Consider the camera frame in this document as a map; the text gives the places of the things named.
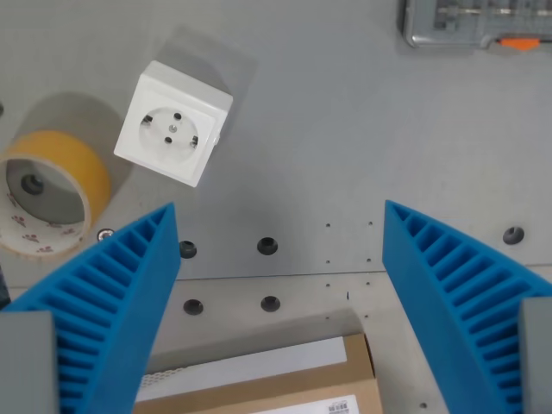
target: electrical socket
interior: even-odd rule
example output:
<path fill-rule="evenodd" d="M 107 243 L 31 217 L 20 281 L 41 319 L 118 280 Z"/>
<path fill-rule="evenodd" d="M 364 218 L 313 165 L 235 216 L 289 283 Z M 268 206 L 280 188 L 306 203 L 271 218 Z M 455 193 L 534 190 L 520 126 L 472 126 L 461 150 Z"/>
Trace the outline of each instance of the electrical socket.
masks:
<path fill-rule="evenodd" d="M 158 61 L 140 76 L 114 154 L 195 187 L 232 97 Z"/>

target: cardboard box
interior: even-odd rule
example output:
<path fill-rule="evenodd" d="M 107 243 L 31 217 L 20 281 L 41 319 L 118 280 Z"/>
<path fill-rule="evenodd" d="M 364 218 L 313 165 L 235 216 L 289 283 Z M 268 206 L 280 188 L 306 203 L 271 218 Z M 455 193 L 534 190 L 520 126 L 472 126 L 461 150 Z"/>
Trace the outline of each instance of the cardboard box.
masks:
<path fill-rule="evenodd" d="M 180 379 L 173 378 L 172 385 L 170 381 L 164 385 L 160 383 L 160 395 L 163 392 L 174 395 L 139 401 L 134 414 L 383 412 L 370 350 L 363 334 L 211 362 L 197 366 L 195 373 L 187 373 L 187 369 L 182 371 Z M 274 370 L 285 373 L 267 376 Z M 221 381 L 225 385 L 175 393 L 179 386 L 194 387 L 191 379 L 203 383 L 196 388 L 219 385 Z M 139 399 L 144 399 L 144 392 L 139 393 Z"/>

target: small hole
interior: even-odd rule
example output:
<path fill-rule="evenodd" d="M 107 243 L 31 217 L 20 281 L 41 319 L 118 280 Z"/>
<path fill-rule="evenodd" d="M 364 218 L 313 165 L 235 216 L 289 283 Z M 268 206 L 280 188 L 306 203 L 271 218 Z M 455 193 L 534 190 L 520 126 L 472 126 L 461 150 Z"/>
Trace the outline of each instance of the small hole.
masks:
<path fill-rule="evenodd" d="M 525 237 L 525 231 L 521 227 L 510 227 L 504 232 L 502 240 L 508 245 L 518 244 Z"/>
<path fill-rule="evenodd" d="M 21 179 L 21 188 L 31 196 L 38 196 L 44 192 L 42 180 L 33 174 L 27 174 Z"/>
<path fill-rule="evenodd" d="M 184 302 L 184 312 L 188 315 L 197 316 L 204 311 L 204 304 L 197 299 L 190 299 Z"/>
<path fill-rule="evenodd" d="M 191 259 L 196 254 L 198 254 L 198 248 L 191 241 L 181 241 L 180 242 L 180 257 L 182 259 Z"/>
<path fill-rule="evenodd" d="M 267 296 L 260 301 L 260 307 L 266 312 L 275 312 L 279 309 L 280 302 L 275 296 Z"/>
<path fill-rule="evenodd" d="M 257 250 L 265 256 L 270 256 L 278 250 L 278 243 L 272 237 L 263 237 L 257 243 Z"/>

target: packing tape roll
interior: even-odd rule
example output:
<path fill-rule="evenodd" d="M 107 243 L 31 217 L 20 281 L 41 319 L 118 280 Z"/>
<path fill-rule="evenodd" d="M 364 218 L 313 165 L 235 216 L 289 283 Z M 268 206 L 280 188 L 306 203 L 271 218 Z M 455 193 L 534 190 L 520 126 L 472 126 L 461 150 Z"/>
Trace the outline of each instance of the packing tape roll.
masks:
<path fill-rule="evenodd" d="M 77 192 L 84 220 L 49 223 L 31 216 L 9 190 L 8 162 L 24 160 L 49 167 Z M 110 201 L 110 176 L 96 153 L 75 137 L 59 131 L 23 136 L 0 156 L 0 246 L 29 258 L 49 258 L 75 249 Z"/>

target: perforated plate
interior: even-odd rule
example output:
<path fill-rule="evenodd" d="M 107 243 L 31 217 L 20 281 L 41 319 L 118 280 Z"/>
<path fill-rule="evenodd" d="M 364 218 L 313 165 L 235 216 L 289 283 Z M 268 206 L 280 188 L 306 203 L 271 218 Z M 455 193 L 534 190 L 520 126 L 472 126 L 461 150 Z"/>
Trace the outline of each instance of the perforated plate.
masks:
<path fill-rule="evenodd" d="M 175 201 L 179 235 L 198 247 L 181 278 L 383 270 L 386 198 L 523 263 L 549 262 L 550 53 L 413 50 L 397 7 L 4 1 L 0 140 L 48 127 L 99 149 L 115 196 L 96 231 Z M 196 189 L 109 156 L 155 58 L 234 96 Z M 526 236 L 507 247 L 513 225 Z M 278 242 L 276 254 L 259 254 L 263 237 Z M 51 268 L 5 252 L 0 262 L 11 285 Z"/>

